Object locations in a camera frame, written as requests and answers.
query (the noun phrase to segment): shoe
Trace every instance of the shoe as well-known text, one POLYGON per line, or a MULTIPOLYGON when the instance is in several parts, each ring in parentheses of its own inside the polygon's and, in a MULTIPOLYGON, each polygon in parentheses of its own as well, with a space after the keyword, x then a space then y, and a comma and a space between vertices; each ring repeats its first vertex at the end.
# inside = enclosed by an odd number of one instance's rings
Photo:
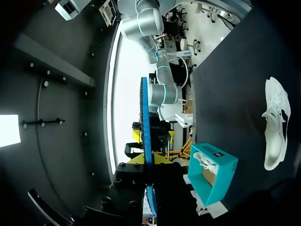
POLYGON ((285 158, 287 148, 287 127, 291 116, 291 107, 288 101, 287 92, 281 84, 273 77, 266 80, 265 97, 267 102, 267 111, 262 114, 267 120, 265 130, 266 154, 264 168, 273 170, 285 158), (283 112, 287 115, 287 120, 283 118, 283 112), (283 123, 286 123, 285 136, 283 132, 283 123))

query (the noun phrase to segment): open box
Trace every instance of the open box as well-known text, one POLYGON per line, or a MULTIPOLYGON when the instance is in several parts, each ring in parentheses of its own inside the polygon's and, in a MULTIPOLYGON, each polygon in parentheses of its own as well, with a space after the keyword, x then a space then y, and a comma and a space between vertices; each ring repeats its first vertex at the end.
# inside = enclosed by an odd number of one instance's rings
POLYGON ((222 200, 230 186, 238 158, 207 143, 192 145, 190 156, 188 178, 204 206, 222 200), (204 169, 193 157, 196 152, 201 152, 216 164, 216 175, 204 169))

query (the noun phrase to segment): robotic arm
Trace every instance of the robotic arm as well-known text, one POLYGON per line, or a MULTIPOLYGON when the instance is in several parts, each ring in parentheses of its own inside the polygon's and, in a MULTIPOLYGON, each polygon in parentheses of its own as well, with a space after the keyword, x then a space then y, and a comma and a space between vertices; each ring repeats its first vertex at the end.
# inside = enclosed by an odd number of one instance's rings
POLYGON ((154 112, 162 104, 175 104, 179 98, 168 62, 166 49, 157 49, 153 35, 164 30, 161 15, 175 6, 175 0, 119 0, 124 18, 120 25, 124 37, 136 41, 145 51, 149 63, 157 63, 159 85, 149 84, 149 109, 154 112))

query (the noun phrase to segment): black table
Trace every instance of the black table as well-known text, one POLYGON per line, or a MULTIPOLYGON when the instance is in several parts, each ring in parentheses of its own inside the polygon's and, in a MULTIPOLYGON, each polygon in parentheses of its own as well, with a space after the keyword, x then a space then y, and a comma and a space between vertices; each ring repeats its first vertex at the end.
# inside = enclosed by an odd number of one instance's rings
POLYGON ((281 29, 255 7, 193 72, 194 142, 208 142, 239 159, 222 201, 227 209, 294 175, 301 138, 300 61, 281 29), (261 117, 270 76, 287 91, 292 110, 285 160, 273 171, 264 168, 266 120, 261 117))

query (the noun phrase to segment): shoelace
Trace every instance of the shoelace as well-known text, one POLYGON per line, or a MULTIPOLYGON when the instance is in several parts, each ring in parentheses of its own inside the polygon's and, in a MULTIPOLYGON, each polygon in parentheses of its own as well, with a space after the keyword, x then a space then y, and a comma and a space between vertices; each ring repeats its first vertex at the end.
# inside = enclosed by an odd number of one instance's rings
POLYGON ((262 114, 265 117, 266 121, 273 120, 276 124, 276 128, 279 126, 280 123, 285 122, 282 117, 281 108, 279 105, 287 99, 287 93, 285 93, 285 97, 281 97, 277 94, 275 97, 269 100, 271 107, 267 109, 265 113, 262 114))

